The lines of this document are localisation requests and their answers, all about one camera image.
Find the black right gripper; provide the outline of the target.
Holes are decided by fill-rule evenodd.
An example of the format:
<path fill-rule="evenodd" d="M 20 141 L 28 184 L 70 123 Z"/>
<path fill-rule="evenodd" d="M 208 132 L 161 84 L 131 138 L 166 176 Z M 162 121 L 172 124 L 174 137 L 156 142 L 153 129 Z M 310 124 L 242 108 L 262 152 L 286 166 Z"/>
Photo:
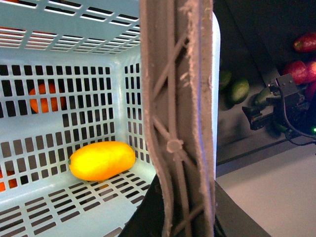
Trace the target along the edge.
<path fill-rule="evenodd" d="M 303 95 L 304 88 L 296 85 L 290 74 L 271 80 L 267 87 L 272 94 L 267 98 L 268 106 L 256 106 L 253 102 L 251 107 L 242 107 L 250 129 L 258 130 L 277 122 L 290 129 L 302 130 L 303 118 L 309 106 Z"/>

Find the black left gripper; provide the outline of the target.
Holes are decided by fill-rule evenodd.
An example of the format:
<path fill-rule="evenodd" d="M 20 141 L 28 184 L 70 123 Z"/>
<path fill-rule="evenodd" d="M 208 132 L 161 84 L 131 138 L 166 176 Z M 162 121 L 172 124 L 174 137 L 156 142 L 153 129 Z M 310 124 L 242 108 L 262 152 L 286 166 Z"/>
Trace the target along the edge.
<path fill-rule="evenodd" d="M 220 187 L 215 184 L 216 237 L 269 237 L 270 235 L 246 214 Z M 164 223 L 164 206 L 159 179 L 154 176 L 136 212 L 127 222 L 120 237 L 160 237 Z"/>

